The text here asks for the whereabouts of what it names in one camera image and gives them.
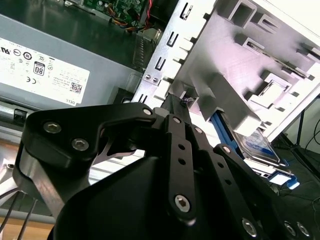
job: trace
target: blue drive rail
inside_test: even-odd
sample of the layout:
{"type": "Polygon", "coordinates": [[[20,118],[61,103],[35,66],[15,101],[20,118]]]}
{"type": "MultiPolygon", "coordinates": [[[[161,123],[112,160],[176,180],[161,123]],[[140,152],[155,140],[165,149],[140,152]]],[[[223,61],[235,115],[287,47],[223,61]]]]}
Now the blue drive rail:
{"type": "Polygon", "coordinates": [[[214,113],[211,122],[221,143],[229,145],[256,174],[270,183],[286,184],[291,190],[300,185],[287,161],[278,157],[260,129],[249,137],[237,134],[232,131],[224,113],[220,111],[214,113]]]}

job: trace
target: sticker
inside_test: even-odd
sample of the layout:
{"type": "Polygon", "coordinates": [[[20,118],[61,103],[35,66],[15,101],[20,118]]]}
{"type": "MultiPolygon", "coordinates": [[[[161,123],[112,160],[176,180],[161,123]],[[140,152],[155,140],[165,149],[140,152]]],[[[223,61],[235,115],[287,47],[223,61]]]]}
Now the sticker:
{"type": "Polygon", "coordinates": [[[90,71],[0,38],[0,83],[68,105],[80,104],[90,71]]]}
{"type": "Polygon", "coordinates": [[[275,154],[272,152],[264,137],[258,132],[255,131],[251,136],[243,137],[245,140],[245,144],[252,149],[258,150],[262,153],[272,155],[275,154]]]}

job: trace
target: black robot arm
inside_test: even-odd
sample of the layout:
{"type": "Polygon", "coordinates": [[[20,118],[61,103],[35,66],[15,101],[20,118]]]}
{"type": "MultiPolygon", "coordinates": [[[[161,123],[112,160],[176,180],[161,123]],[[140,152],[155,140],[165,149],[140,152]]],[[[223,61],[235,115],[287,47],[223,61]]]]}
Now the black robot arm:
{"type": "Polygon", "coordinates": [[[50,239],[312,240],[297,216],[225,144],[212,148],[180,99],[39,111],[13,177],[43,200],[50,239]],[[93,162],[145,157],[90,186],[93,162]]]}

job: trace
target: green circuit board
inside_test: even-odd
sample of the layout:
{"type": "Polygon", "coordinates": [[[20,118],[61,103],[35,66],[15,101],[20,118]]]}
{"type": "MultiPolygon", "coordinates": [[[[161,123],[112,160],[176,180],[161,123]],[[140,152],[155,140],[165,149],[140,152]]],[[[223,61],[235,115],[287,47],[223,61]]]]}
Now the green circuit board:
{"type": "Polygon", "coordinates": [[[105,4],[112,4],[113,10],[117,14],[116,17],[129,23],[132,21],[132,18],[127,11],[129,9],[134,9],[137,14],[140,14],[143,7],[143,1],[144,0],[84,0],[83,5],[108,15],[105,4]]]}

